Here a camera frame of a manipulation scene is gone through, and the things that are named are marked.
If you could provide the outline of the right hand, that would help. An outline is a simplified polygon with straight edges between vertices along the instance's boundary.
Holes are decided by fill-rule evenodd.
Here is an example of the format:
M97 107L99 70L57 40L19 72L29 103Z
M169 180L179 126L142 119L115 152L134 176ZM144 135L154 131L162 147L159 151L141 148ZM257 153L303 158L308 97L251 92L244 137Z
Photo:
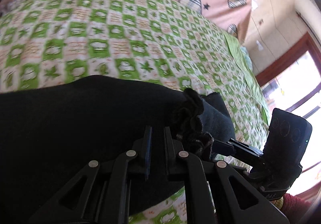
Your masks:
M271 201L271 203L280 210L283 207L284 198L281 197L278 200Z

